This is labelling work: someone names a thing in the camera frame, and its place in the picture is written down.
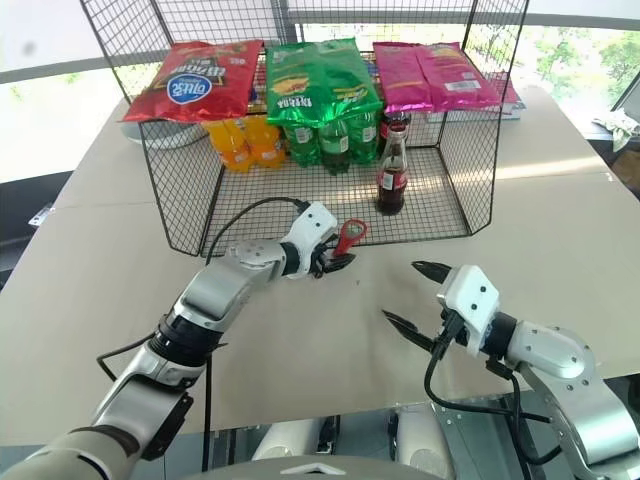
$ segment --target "orange juice bottle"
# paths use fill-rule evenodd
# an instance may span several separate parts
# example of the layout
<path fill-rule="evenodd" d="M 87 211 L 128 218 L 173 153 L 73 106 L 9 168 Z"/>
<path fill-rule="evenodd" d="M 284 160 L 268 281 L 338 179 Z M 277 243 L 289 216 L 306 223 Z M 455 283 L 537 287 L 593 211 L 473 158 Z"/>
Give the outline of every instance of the orange juice bottle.
<path fill-rule="evenodd" d="M 249 115 L 244 120 L 253 160 L 263 167 L 280 167 L 285 160 L 285 152 L 278 127 L 269 125 L 266 115 Z"/>
<path fill-rule="evenodd" d="M 236 172 L 248 172 L 253 159 L 244 135 L 242 119 L 207 122 L 204 128 L 209 132 L 209 140 L 218 151 L 220 160 Z"/>

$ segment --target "red bottle opener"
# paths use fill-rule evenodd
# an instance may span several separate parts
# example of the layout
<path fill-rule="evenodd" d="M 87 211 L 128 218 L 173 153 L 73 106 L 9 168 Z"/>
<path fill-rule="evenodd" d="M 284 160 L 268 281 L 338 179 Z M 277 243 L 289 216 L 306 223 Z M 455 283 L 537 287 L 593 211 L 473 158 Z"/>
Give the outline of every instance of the red bottle opener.
<path fill-rule="evenodd" d="M 351 246 L 367 234 L 367 224 L 357 218 L 350 218 L 342 224 L 338 246 L 333 251 L 333 257 L 344 255 Z"/>

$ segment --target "table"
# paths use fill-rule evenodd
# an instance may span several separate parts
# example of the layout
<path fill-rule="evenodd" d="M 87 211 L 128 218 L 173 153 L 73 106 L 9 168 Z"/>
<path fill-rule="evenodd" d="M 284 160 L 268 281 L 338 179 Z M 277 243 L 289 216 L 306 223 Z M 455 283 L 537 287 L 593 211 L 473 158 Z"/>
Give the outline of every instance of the table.
<path fill-rule="evenodd" d="M 214 355 L 214 428 L 424 401 L 428 355 L 380 313 L 435 333 L 437 286 L 416 259 L 479 264 L 504 311 L 579 332 L 605 377 L 638 370 L 640 207 L 544 92 L 521 96 L 523 118 L 503 124 L 493 223 L 471 238 L 358 248 L 338 274 L 256 293 Z M 167 246 L 141 149 L 113 121 L 55 207 L 0 295 L 0 445 L 86 424 L 109 387 L 95 356 L 150 332 L 203 264 Z M 510 390 L 483 365 L 454 348 L 434 389 Z M 203 385 L 183 432 L 201 430 Z"/>

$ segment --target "metal wire basket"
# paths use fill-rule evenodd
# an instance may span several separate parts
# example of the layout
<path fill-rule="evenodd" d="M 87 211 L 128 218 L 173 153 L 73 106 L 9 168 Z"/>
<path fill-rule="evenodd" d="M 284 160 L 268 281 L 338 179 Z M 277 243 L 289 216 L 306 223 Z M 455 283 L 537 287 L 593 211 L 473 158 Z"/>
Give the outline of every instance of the metal wire basket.
<path fill-rule="evenodd" d="M 227 43 L 258 38 L 269 45 L 356 37 L 373 62 L 373 41 L 459 41 L 504 98 L 528 0 L 81 0 L 125 98 L 152 80 L 174 42 Z M 264 111 L 264 68 L 255 78 Z M 227 171 L 198 125 L 172 137 L 165 122 L 140 124 L 144 155 L 171 248 L 205 254 L 216 231 L 245 205 L 266 196 L 323 202 L 339 222 L 369 224 L 361 245 L 472 235 L 491 222 L 502 108 L 414 114 L 409 129 L 410 182 L 400 214 L 374 205 L 375 168 L 352 166 L 330 176 L 322 167 L 288 162 L 278 170 Z M 283 236 L 294 212 L 259 207 L 229 229 L 222 253 L 239 238 Z"/>

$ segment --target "silver robot arm segment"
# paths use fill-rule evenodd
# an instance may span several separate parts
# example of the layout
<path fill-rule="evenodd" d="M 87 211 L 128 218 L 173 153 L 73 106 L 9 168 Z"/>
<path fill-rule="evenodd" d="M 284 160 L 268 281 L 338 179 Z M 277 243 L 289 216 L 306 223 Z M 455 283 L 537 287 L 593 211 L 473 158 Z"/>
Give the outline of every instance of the silver robot arm segment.
<path fill-rule="evenodd" d="M 542 396 L 574 475 L 584 480 L 640 477 L 636 427 L 598 376 L 594 354 L 582 339 L 499 313 L 498 291 L 477 266 L 451 269 L 438 299 L 464 319 L 471 355 L 504 359 Z"/>
<path fill-rule="evenodd" d="M 91 425 L 45 446 L 3 479 L 122 480 L 140 458 L 161 456 L 193 403 L 187 389 L 250 294 L 281 276 L 305 276 L 316 247 L 336 226 L 335 217 L 313 202 L 282 240 L 229 247 L 189 283 L 116 379 Z"/>

